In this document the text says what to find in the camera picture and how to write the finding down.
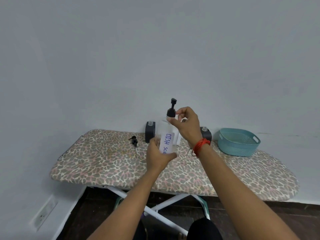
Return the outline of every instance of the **dark wooden floor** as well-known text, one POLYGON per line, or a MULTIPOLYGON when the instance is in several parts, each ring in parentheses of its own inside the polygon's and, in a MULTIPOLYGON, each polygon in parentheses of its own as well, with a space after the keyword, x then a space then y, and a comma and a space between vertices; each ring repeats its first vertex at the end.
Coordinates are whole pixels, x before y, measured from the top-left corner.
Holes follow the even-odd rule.
MULTIPOLYGON (((147 206, 172 197, 170 194, 151 193, 147 206)), ((117 195, 107 189, 87 188, 70 214, 57 240, 85 240, 112 213, 117 195)), ((232 222, 218 197, 203 197, 207 201, 210 219, 218 227, 223 239, 238 240, 232 222)), ((320 206, 292 202, 266 202, 301 240, 320 239, 320 206)), ((159 213, 166 216, 204 217, 198 201, 188 196, 159 213)))

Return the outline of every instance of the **ironing board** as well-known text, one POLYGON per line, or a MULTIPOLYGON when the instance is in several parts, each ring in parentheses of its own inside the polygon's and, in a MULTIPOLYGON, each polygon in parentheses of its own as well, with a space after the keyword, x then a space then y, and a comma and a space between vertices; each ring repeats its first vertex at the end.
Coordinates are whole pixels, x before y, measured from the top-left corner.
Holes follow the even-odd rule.
MULTIPOLYGON (((299 183, 294 174, 268 153, 256 150, 250 157, 237 157, 222 153, 216 142, 212 142, 211 146, 260 199, 286 201, 298 193, 299 183)), ((108 188, 125 198, 126 193, 122 190, 132 189, 146 172, 147 147, 144 133, 94 129, 80 137, 58 159, 50 171, 50 177, 57 181, 108 188), (137 150, 128 140, 132 136, 138 139, 137 150)), ((152 190, 177 195, 153 208, 146 206, 145 212, 184 235, 188 232, 158 214, 158 210, 192 195, 202 204, 209 218, 206 202, 199 196, 217 196, 200 161, 191 155, 184 139, 178 146, 178 157, 169 162, 152 190)))

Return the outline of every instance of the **black pump dispenser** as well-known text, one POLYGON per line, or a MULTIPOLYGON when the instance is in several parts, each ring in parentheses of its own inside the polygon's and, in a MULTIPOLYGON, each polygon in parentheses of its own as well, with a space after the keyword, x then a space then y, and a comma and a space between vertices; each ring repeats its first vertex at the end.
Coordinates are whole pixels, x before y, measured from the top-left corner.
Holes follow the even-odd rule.
POLYGON ((171 99, 171 108, 168 109, 168 112, 167 112, 167 116, 168 116, 168 117, 174 118, 174 117, 176 116, 176 111, 175 111, 175 109, 174 109, 174 105, 175 105, 176 103, 177 103, 177 100, 174 99, 174 98, 172 98, 172 99, 171 99))

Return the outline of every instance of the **white metal frame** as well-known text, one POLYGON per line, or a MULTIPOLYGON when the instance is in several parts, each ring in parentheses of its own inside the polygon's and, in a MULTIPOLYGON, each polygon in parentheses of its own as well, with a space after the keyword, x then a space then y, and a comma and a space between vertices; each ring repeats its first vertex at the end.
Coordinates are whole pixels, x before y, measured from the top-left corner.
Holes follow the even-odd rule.
MULTIPOLYGON (((122 198, 126 198, 127 194, 126 192, 114 187, 114 186, 106 186, 106 187, 103 187, 103 188, 107 188, 109 190, 111 190, 112 192, 114 192, 115 194, 117 194, 118 196, 122 197, 122 198)), ((199 201, 202 205, 202 208, 204 210, 204 214, 205 214, 205 217, 207 219, 210 220, 210 216, 209 216, 209 212, 207 211, 207 206, 206 206, 206 202, 200 198, 198 195, 195 195, 195 194, 187 194, 187 193, 180 193, 180 194, 177 194, 175 195, 174 197, 150 208, 150 207, 147 207, 145 206, 144 207, 144 211, 145 211, 145 215, 152 215, 153 217, 157 218, 158 220, 162 221, 164 224, 178 230, 179 232, 181 232, 183 235, 187 236, 188 235, 188 231, 183 229, 182 227, 178 226, 177 224, 175 224, 174 222, 170 221, 169 219, 165 218, 164 216, 160 215, 158 213, 158 210, 161 210, 163 208, 165 208, 166 206, 169 206, 189 195, 192 195, 197 201, 199 201)))

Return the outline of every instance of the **hand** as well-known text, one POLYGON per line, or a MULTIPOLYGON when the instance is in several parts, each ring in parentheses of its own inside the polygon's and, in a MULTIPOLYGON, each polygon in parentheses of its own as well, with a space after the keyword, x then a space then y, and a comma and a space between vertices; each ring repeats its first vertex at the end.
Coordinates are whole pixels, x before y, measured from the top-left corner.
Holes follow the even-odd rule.
POLYGON ((197 142, 202 139, 198 115, 190 107, 181 108, 176 114, 179 115, 177 120, 168 118, 168 121, 178 128, 182 137, 188 141, 191 148, 194 148, 197 142))
POLYGON ((156 138, 152 138, 146 150, 146 170, 158 177, 168 163, 176 157, 176 153, 162 154, 157 147, 156 138))

